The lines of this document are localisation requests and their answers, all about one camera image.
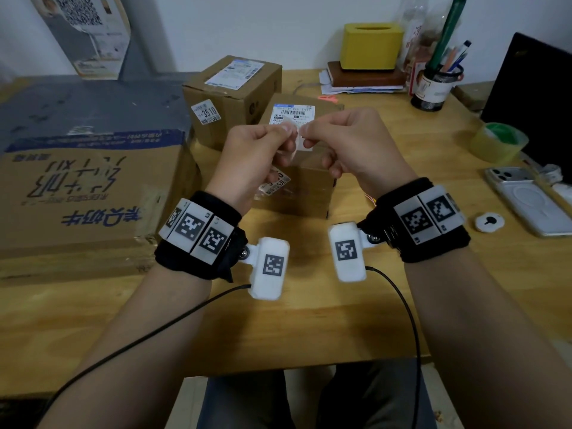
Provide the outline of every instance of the yellow tissue box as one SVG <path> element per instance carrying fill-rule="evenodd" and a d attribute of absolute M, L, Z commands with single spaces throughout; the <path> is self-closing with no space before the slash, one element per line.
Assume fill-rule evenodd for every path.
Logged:
<path fill-rule="evenodd" d="M 341 45 L 341 68 L 395 69 L 403 33 L 403 28 L 395 23 L 346 24 Z"/>

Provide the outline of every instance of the floor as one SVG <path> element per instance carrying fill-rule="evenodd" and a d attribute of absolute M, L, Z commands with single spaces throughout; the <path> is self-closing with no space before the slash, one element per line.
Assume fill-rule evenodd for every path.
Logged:
<path fill-rule="evenodd" d="M 572 369 L 572 341 L 554 341 L 556 349 Z M 333 366 L 284 371 L 290 411 L 297 429 L 314 427 L 322 387 L 334 373 Z M 431 405 L 439 429 L 462 429 L 463 425 L 433 364 L 423 366 Z M 185 378 L 165 429 L 195 429 L 205 395 L 206 378 Z"/>

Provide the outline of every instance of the hand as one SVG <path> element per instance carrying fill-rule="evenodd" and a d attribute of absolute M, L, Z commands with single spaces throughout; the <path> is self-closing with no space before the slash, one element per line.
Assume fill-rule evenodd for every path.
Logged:
<path fill-rule="evenodd" d="M 375 199 L 418 178 L 374 108 L 327 114 L 302 126 L 300 135 L 305 147 L 325 142 L 329 151 L 322 157 L 324 168 L 334 178 L 352 173 Z"/>
<path fill-rule="evenodd" d="M 290 164 L 296 150 L 296 125 L 244 125 L 232 128 L 213 177 L 205 191 L 228 203 L 244 216 L 252 207 L 258 187 L 277 182 L 274 163 Z"/>

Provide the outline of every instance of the leg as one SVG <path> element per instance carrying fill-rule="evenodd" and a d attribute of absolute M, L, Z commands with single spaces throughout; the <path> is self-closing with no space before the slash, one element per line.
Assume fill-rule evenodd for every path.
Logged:
<path fill-rule="evenodd" d="M 415 359 L 338 364 L 320 397 L 316 427 L 408 429 L 413 422 L 415 380 Z M 421 381 L 416 428 L 436 429 Z"/>
<path fill-rule="evenodd" d="M 284 371 L 209 378 L 197 429 L 294 429 Z"/>

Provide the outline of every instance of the wristband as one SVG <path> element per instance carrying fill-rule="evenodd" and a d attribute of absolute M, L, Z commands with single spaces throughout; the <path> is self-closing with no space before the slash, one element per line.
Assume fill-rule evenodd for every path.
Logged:
<path fill-rule="evenodd" d="M 377 199 L 357 227 L 397 248 L 404 262 L 415 263 L 467 246 L 465 220 L 444 187 L 420 178 Z"/>
<path fill-rule="evenodd" d="M 197 191 L 181 199 L 159 231 L 155 260 L 172 271 L 232 283 L 234 266 L 248 243 L 238 227 L 242 216 L 219 198 Z"/>

